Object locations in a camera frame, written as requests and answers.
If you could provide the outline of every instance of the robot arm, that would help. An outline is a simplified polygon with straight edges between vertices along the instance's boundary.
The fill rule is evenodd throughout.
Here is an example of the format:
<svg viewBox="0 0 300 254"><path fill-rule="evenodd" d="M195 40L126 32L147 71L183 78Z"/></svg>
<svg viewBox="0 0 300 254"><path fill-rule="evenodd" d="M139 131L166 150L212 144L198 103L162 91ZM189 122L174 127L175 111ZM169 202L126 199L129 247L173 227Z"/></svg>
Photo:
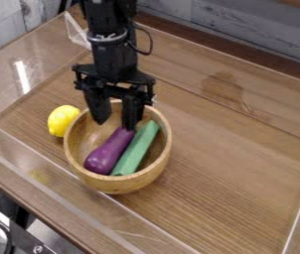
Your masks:
<svg viewBox="0 0 300 254"><path fill-rule="evenodd" d="M102 124L111 114L110 97L122 100L122 126L131 130L153 105L155 79L138 70L137 0L82 0L92 64L75 64L75 88L83 91L91 117ZM129 83L127 88L118 83Z"/></svg>

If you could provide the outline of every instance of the plastic vegetable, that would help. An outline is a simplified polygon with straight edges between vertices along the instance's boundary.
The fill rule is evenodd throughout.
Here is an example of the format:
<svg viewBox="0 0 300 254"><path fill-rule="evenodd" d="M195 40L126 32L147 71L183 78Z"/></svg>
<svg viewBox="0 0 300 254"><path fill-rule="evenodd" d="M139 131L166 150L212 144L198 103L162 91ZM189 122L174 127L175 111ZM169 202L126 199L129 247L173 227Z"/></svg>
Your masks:
<svg viewBox="0 0 300 254"><path fill-rule="evenodd" d="M106 142L90 153L83 167L91 172L108 175L134 137L134 131L118 127Z"/></svg>
<svg viewBox="0 0 300 254"><path fill-rule="evenodd" d="M50 133L51 135L63 138L67 128L75 119L75 117L79 115L80 111L78 108L63 105L58 107L48 118L48 127L50 127Z"/></svg>

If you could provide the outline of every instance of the wooden table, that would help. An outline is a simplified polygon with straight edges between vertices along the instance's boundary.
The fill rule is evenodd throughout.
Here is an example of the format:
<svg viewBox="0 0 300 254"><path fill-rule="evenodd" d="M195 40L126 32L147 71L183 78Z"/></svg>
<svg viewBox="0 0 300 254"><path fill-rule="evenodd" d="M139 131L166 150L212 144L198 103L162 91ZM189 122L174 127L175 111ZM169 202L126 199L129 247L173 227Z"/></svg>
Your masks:
<svg viewBox="0 0 300 254"><path fill-rule="evenodd" d="M71 65L91 56L66 40L59 17L0 51L0 79L12 77L15 54L35 60L28 72L37 69L36 88L21 98L15 90L13 102L0 97L0 188L87 253L281 253L288 236L288 253L300 253L300 223L291 234L300 211L300 64L145 15L139 21L154 26L154 54L141 68L158 78L155 106L174 134L163 175L139 192L107 196L67 173L63 142L45 123L59 105L84 109ZM9 81L21 85L17 77Z"/></svg>

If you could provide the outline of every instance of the yellow lemon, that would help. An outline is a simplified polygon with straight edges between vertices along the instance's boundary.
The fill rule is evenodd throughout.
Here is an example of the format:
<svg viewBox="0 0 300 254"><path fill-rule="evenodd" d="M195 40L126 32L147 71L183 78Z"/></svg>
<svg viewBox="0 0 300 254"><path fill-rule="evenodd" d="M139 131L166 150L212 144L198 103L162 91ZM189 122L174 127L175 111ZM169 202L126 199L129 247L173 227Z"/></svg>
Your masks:
<svg viewBox="0 0 300 254"><path fill-rule="evenodd" d="M79 109L70 105L63 105L52 111L48 118L51 135L64 137L67 128L79 113Z"/></svg>

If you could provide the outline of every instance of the cable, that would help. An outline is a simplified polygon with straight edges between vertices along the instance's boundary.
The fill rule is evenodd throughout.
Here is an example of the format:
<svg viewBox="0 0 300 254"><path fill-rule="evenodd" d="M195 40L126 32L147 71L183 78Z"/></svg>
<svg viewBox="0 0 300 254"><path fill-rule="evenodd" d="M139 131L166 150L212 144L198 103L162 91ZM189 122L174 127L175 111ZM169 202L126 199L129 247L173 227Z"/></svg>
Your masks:
<svg viewBox="0 0 300 254"><path fill-rule="evenodd" d="M149 41L150 41L149 51L146 52L146 51L139 50L139 49L133 45L133 43L130 42L130 40L127 40L127 44L129 44L129 46L131 47L131 49L133 49L137 53L139 53L139 54L142 54L142 55L145 55L145 56L149 56L149 55L151 55L151 53L153 53L153 46L154 46L153 37L151 37L151 35L150 35L150 33L149 33L149 31L147 31L146 29L141 28L141 27L139 27L138 25L135 25L135 24L133 24L133 25L134 25L134 28L138 29L139 31L142 31L142 32L147 35L147 37L149 37Z"/></svg>
<svg viewBox="0 0 300 254"><path fill-rule="evenodd" d="M4 231L7 235L7 247L5 247L4 254L9 254L12 249L12 236L8 229L1 224L0 224L0 229Z"/></svg>

